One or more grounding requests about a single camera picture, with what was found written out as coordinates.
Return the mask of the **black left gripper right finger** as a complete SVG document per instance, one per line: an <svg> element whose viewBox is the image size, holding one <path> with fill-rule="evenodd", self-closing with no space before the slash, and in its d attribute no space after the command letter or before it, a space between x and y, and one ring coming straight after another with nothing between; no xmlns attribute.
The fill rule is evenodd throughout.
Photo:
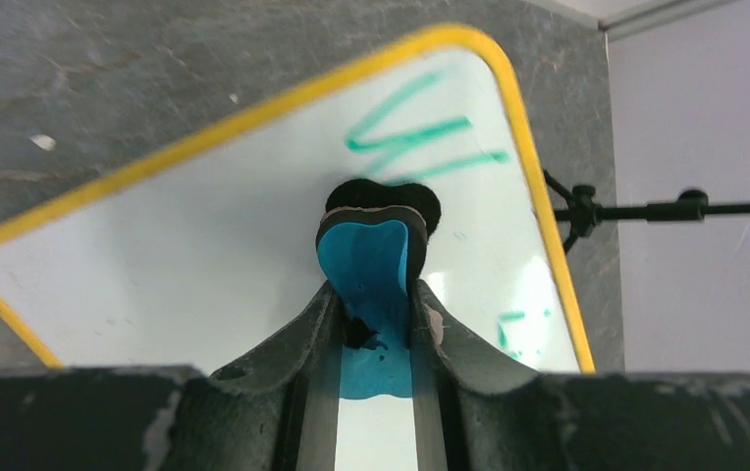
<svg viewBox="0 0 750 471"><path fill-rule="evenodd" d="M421 470L529 470L514 393L537 373L455 318L423 281L410 290L410 367Z"/></svg>

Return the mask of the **blue whiteboard eraser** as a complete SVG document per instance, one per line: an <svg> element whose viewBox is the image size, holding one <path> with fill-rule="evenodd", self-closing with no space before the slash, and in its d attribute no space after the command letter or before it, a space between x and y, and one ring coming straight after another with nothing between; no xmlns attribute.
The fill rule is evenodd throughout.
<svg viewBox="0 0 750 471"><path fill-rule="evenodd" d="M412 396L412 297L441 214L421 183L353 179L329 194L315 249L343 305L343 399Z"/></svg>

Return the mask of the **small wood-framed whiteboard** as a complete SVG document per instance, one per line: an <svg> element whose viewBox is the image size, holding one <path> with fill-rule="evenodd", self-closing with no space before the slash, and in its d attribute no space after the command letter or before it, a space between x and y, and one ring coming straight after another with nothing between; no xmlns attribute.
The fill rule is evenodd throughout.
<svg viewBox="0 0 750 471"><path fill-rule="evenodd" d="M485 33L403 38L0 225L0 470L228 470L211 376L323 284L353 179L441 203L418 281L536 371L594 369L513 66ZM410 398L341 397L332 470L421 470Z"/></svg>

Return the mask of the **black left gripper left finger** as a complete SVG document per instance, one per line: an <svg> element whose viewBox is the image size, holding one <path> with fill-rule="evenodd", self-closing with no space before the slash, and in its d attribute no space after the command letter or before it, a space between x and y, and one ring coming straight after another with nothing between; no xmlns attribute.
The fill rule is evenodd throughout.
<svg viewBox="0 0 750 471"><path fill-rule="evenodd" d="M342 314L323 284L293 320L212 374L233 398L224 413L226 469L334 469Z"/></svg>

